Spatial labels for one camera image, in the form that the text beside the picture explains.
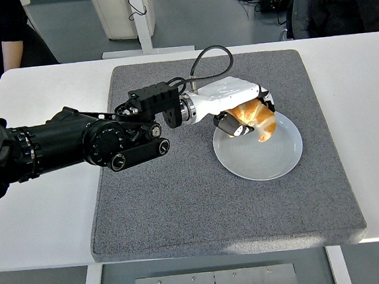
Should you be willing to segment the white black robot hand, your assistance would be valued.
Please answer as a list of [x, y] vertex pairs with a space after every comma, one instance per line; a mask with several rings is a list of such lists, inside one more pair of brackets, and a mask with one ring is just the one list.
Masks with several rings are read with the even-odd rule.
[[273, 96], [256, 83], [225, 77], [180, 97], [185, 124], [195, 124], [212, 114], [214, 126], [230, 137], [255, 131], [260, 142], [267, 141], [276, 129]]

